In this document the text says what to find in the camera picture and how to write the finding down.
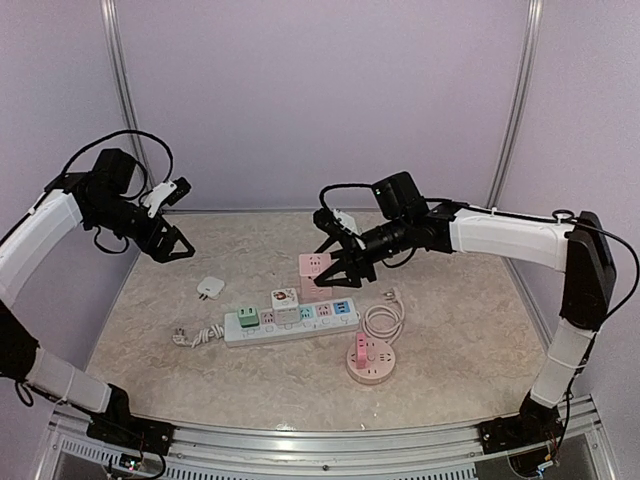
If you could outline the pink cube socket adapter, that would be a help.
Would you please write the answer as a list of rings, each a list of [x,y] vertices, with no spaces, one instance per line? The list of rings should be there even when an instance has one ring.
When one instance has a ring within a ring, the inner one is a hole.
[[[331,265],[328,253],[307,253],[298,257],[300,295],[304,302],[329,300],[333,296],[331,287],[318,287],[315,279]]]

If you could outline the white small plug adapter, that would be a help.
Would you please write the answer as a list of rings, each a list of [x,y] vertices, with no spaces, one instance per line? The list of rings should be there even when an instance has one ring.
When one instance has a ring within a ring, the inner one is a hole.
[[[205,277],[197,285],[197,293],[200,300],[215,300],[224,291],[225,282],[217,277]]]

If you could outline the white cube adapter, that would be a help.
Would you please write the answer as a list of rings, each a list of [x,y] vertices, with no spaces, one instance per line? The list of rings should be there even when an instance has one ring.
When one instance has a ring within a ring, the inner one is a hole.
[[[283,288],[271,292],[271,308],[277,325],[294,324],[301,320],[300,305],[295,288]]]

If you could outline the pink plug adapter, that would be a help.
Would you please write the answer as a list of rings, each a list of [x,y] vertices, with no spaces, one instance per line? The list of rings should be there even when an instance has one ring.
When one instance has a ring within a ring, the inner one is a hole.
[[[367,365],[367,337],[363,332],[356,334],[354,362],[357,370],[364,369]]]

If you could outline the green cube plug adapter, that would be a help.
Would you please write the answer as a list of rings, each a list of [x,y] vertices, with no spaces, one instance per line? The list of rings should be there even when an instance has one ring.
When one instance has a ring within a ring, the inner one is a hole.
[[[252,328],[260,325],[259,312],[254,306],[240,307],[236,314],[241,328]]]

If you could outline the pink round socket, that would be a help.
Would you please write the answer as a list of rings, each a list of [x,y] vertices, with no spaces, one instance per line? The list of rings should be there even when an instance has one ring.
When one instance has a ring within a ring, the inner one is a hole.
[[[349,376],[363,385],[378,385],[388,380],[396,367],[396,354],[384,341],[367,337],[367,365],[355,368],[355,342],[346,354],[346,370]]]

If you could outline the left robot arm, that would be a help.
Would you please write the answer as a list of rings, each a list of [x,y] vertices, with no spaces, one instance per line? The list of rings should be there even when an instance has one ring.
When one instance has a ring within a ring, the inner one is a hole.
[[[122,393],[46,351],[13,314],[19,293],[41,262],[77,227],[109,230],[135,243],[157,263],[194,255],[181,231],[160,210],[190,190],[183,177],[165,180],[138,203],[127,192],[139,162],[121,149],[100,152],[87,172],[62,173],[1,241],[1,373],[90,414],[121,445],[140,434],[137,418],[115,405]]]

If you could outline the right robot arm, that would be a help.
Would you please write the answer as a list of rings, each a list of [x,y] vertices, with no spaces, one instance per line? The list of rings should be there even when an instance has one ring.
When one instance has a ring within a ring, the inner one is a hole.
[[[479,253],[546,266],[564,275],[560,320],[547,358],[511,433],[523,444],[535,442],[551,424],[546,409],[564,398],[588,356],[596,333],[609,316],[616,268],[597,215],[573,217],[559,210],[550,217],[483,209],[465,202],[422,196],[408,172],[367,185],[385,223],[359,233],[323,204],[313,215],[333,244],[332,264],[314,280],[319,287],[359,288],[376,279],[375,265],[418,249],[439,253]]]

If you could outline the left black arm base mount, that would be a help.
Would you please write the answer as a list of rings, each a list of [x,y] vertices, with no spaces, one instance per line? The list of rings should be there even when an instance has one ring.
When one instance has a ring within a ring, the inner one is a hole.
[[[89,438],[158,455],[167,455],[176,426],[131,413],[128,393],[110,384],[111,394],[106,410],[91,413],[86,430]]]

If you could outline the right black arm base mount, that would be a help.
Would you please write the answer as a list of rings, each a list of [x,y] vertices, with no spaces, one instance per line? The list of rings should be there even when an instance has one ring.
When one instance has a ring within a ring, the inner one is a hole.
[[[530,394],[523,399],[517,414],[480,422],[476,428],[485,455],[558,438],[563,430],[558,407],[543,406]]]

